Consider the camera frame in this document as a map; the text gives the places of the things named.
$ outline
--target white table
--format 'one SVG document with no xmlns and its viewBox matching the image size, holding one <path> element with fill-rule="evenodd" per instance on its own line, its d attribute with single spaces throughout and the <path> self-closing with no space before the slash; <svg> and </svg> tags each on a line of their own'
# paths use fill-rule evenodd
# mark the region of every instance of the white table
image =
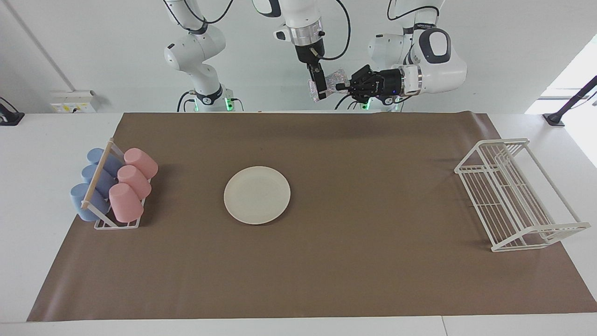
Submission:
<svg viewBox="0 0 597 336">
<path fill-rule="evenodd" d="M 597 313 L 314 319 L 118 320 L 24 323 L 74 217 L 68 198 L 85 153 L 122 114 L 29 114 L 0 128 L 0 335 L 594 335 Z M 537 115 L 492 115 L 503 138 L 530 147 L 582 220 L 597 226 L 597 169 L 565 129 Z M 597 296 L 597 229 L 564 240 Z"/>
</svg>

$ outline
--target plastic cup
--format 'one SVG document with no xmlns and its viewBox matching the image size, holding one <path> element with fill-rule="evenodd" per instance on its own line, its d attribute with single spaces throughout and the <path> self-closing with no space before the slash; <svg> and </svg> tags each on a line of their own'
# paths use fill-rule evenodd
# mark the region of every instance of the plastic cup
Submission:
<svg viewBox="0 0 597 336">
<path fill-rule="evenodd" d="M 79 214 L 79 217 L 81 217 L 81 219 L 83 219 L 85 222 L 94 222 L 98 220 L 99 217 L 96 216 L 95 213 L 92 213 L 89 209 L 81 209 L 81 202 L 85 198 L 85 193 L 87 192 L 88 188 L 88 183 L 81 183 L 75 185 L 70 190 L 70 199 L 73 201 L 73 205 L 75 206 L 75 209 Z M 100 193 L 97 190 L 93 191 L 90 202 L 104 215 L 107 214 L 108 210 L 110 209 L 110 204 L 108 204 L 108 202 L 104 200 L 104 198 L 100 195 Z"/>
<path fill-rule="evenodd" d="M 83 182 L 90 184 L 96 169 L 96 164 L 90 164 L 89 166 L 83 168 L 83 171 L 81 172 Z M 100 172 L 100 178 L 97 180 L 96 190 L 99 191 L 103 198 L 108 198 L 110 188 L 112 188 L 112 186 L 115 184 L 116 180 L 107 171 L 102 169 Z"/>
<path fill-rule="evenodd" d="M 118 170 L 118 182 L 131 186 L 137 197 L 142 200 L 151 193 L 151 184 L 141 170 L 135 166 L 126 165 Z"/>
<path fill-rule="evenodd" d="M 147 153 L 138 148 L 131 148 L 124 153 L 124 161 L 141 170 L 146 179 L 150 179 L 158 173 L 158 164 Z"/>
<path fill-rule="evenodd" d="M 87 153 L 87 161 L 89 161 L 91 164 L 98 164 L 103 154 L 103 149 L 94 148 Z M 112 153 L 110 153 L 103 168 L 108 172 L 108 174 L 115 178 L 118 175 L 118 169 L 120 169 L 122 166 L 124 166 L 124 164 L 118 160 L 118 158 L 112 155 Z"/>
<path fill-rule="evenodd" d="M 121 223 L 136 221 L 143 214 L 141 201 L 126 183 L 119 183 L 110 188 L 110 204 L 116 220 Z"/>
</svg>

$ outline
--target electrical socket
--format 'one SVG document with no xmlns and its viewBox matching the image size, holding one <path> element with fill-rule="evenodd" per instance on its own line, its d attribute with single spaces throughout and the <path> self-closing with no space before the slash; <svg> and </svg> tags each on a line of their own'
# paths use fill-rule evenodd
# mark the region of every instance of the electrical socket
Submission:
<svg viewBox="0 0 597 336">
<path fill-rule="evenodd" d="M 92 91 L 54 91 L 51 94 L 54 97 L 51 105 L 57 113 L 96 113 L 100 107 Z"/>
<path fill-rule="evenodd" d="M 52 99 L 52 102 L 50 103 L 50 105 L 52 105 L 54 112 L 56 112 L 56 113 L 71 113 L 64 108 L 65 100 L 66 100 L 66 98 L 64 98 L 64 97 Z"/>
</svg>

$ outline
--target cup rack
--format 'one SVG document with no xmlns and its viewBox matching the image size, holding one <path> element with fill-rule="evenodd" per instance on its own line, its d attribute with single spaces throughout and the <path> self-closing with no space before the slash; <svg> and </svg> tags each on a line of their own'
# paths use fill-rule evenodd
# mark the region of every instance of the cup rack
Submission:
<svg viewBox="0 0 597 336">
<path fill-rule="evenodd" d="M 124 163 L 124 153 L 116 146 L 114 143 L 114 138 L 110 138 L 106 147 L 104 149 L 104 153 L 102 154 L 100 161 L 97 163 L 96 171 L 93 174 L 93 178 L 89 183 L 89 188 L 87 189 L 87 193 L 85 194 L 85 198 L 81 201 L 81 209 L 86 210 L 89 209 L 92 213 L 99 217 L 94 224 L 94 228 L 96 230 L 125 230 L 131 228 L 138 228 L 139 222 L 141 221 L 141 217 L 136 221 L 129 222 L 129 223 L 120 223 L 118 221 L 113 221 L 104 215 L 101 211 L 99 211 L 92 203 L 91 203 L 91 196 L 93 195 L 93 191 L 96 188 L 97 181 L 100 178 L 100 172 L 104 168 L 106 164 L 106 160 L 108 155 L 112 153 L 118 160 Z M 145 198 L 141 200 L 141 205 L 145 207 Z"/>
<path fill-rule="evenodd" d="M 454 172 L 475 207 L 494 252 L 539 249 L 589 228 L 528 148 L 528 139 L 482 140 Z M 576 222 L 557 224 L 521 172 L 515 156 L 526 151 Z"/>
</svg>

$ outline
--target white plate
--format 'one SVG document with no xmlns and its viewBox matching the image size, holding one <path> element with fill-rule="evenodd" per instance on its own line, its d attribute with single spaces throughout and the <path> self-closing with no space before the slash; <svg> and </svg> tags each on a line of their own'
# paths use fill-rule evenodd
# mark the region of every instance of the white plate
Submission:
<svg viewBox="0 0 597 336">
<path fill-rule="evenodd" d="M 236 173 L 224 190 L 224 205 L 237 220 L 264 224 L 284 212 L 290 186 L 284 175 L 270 167 L 249 167 Z"/>
</svg>

